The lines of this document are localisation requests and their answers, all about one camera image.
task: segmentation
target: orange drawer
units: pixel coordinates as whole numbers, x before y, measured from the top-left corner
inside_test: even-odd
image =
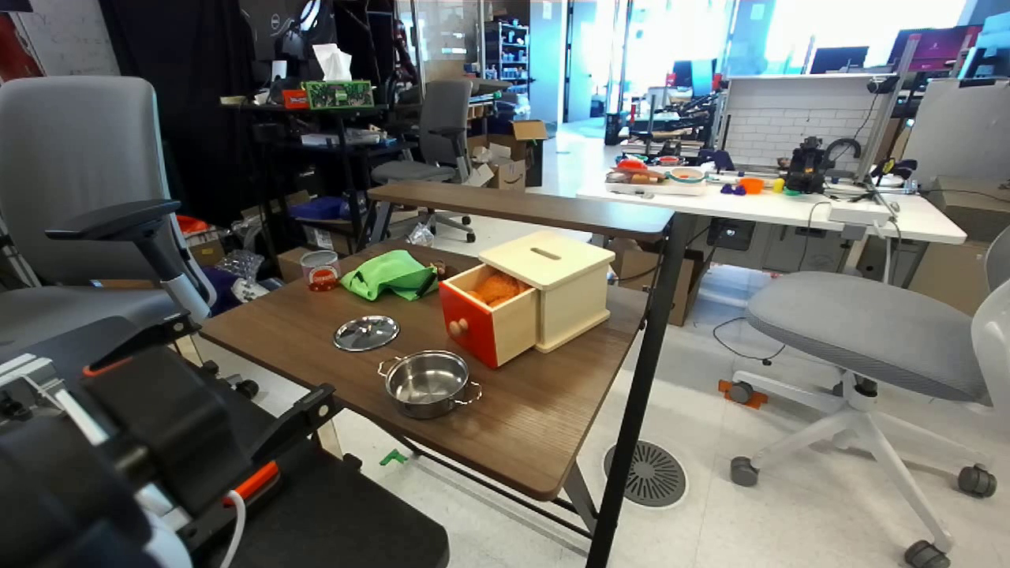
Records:
[[[494,269],[477,264],[440,286],[446,331],[478,363],[506,367],[536,344],[536,295],[526,285],[494,306],[478,301],[484,277]]]

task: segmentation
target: wooden tabletop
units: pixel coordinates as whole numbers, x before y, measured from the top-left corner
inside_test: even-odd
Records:
[[[352,269],[382,250],[394,245],[371,245],[343,257],[342,269]],[[400,250],[448,269],[477,261],[421,245]],[[332,348],[342,323],[370,313],[391,315],[400,324],[400,336],[370,354]],[[487,395],[473,408],[457,408],[440,418],[403,415],[375,376],[382,361],[400,354],[457,350],[441,329],[440,293],[416,303],[399,295],[365,303],[348,291],[312,293],[298,282],[210,318],[202,335],[300,385],[332,385],[356,413],[531,498],[555,498],[635,339],[641,315],[645,293],[612,286],[608,318],[551,354],[526,350],[501,369],[466,356]]]
[[[489,219],[510,219],[526,224],[551,224],[590,234],[615,237],[660,237],[668,224],[668,209],[608,202],[608,200],[558,200],[536,192],[506,192],[484,185],[452,185],[452,183],[384,183],[370,189],[375,202],[425,204],[473,212]]]

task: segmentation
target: cardboard box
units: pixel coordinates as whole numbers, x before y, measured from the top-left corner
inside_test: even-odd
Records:
[[[280,270],[280,282],[300,282],[304,277],[304,245],[293,245],[293,250],[285,250],[280,256],[279,256],[279,270]]]
[[[544,185],[544,139],[547,139],[547,126],[540,121],[513,121],[510,135],[501,135],[501,133],[478,135],[478,143],[471,143],[471,153],[478,153],[478,147],[506,144],[508,156],[492,151],[489,166],[494,169],[494,175],[489,179],[489,185],[498,185],[498,189]]]
[[[655,277],[655,264],[660,264],[655,252],[636,250],[635,244],[619,245],[619,257],[615,257],[619,286],[651,291]],[[682,257],[677,282],[672,286],[668,324],[688,323],[704,269],[707,269],[704,252],[688,250]]]

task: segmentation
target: white cable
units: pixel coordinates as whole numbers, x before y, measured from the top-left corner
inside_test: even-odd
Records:
[[[237,490],[229,490],[227,500],[233,504],[233,531],[229,531],[229,544],[221,557],[221,568],[229,568],[233,556],[239,553],[242,533],[247,533],[247,498]]]

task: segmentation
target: box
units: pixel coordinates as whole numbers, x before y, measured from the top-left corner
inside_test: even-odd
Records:
[[[526,185],[544,185],[544,139],[540,121],[510,121],[510,156],[526,160]]]
[[[520,286],[506,303],[487,306],[473,291],[494,269],[477,264],[440,285],[446,331],[478,363],[506,367],[536,339],[536,301]]]
[[[536,230],[487,250],[478,257],[536,286],[536,350],[555,350],[608,318],[608,250]]]
[[[280,270],[280,282],[300,282],[304,277],[304,245],[293,245],[293,250],[285,250],[279,256],[279,270]]]
[[[371,83],[304,83],[310,108],[371,108]]]
[[[660,256],[632,245],[619,250],[615,274],[619,286],[651,291],[660,269]],[[685,250],[682,270],[672,286],[668,324],[685,324],[696,295],[707,257],[699,250]]]
[[[510,183],[506,179],[506,185],[494,179],[492,185],[498,189],[524,189],[524,185],[544,185],[544,139],[547,139],[547,126],[540,121],[513,121],[510,122],[510,135],[501,135],[501,133],[489,133],[484,135],[484,143],[471,143],[471,151],[478,153],[484,144],[506,144],[510,147],[508,156],[492,156],[489,163],[494,166],[494,175],[498,175],[498,163],[506,160],[520,160],[524,166],[516,163],[508,163],[510,169]]]

